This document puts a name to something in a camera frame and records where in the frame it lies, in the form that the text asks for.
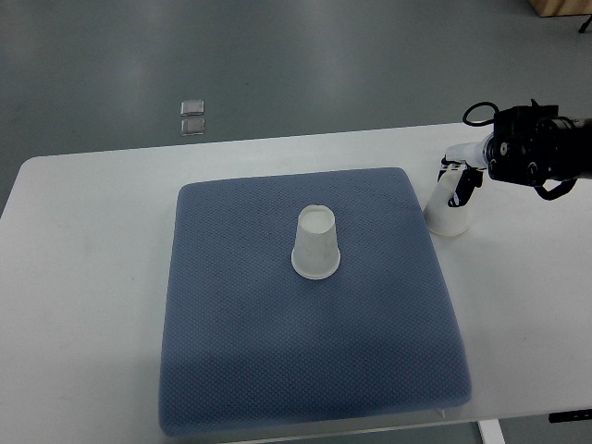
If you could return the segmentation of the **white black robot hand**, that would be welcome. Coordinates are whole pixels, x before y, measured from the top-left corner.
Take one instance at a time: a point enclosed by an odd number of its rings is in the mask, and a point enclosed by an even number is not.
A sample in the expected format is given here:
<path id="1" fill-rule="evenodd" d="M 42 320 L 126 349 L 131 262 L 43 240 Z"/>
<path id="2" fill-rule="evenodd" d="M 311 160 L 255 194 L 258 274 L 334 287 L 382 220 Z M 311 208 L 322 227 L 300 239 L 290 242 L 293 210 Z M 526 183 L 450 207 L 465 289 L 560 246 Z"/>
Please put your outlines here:
<path id="1" fill-rule="evenodd" d="M 468 142 L 449 147 L 440 161 L 438 183 L 447 179 L 451 183 L 450 208 L 466 206 L 475 189 L 483 185 L 488 170 L 486 159 L 487 140 Z"/>

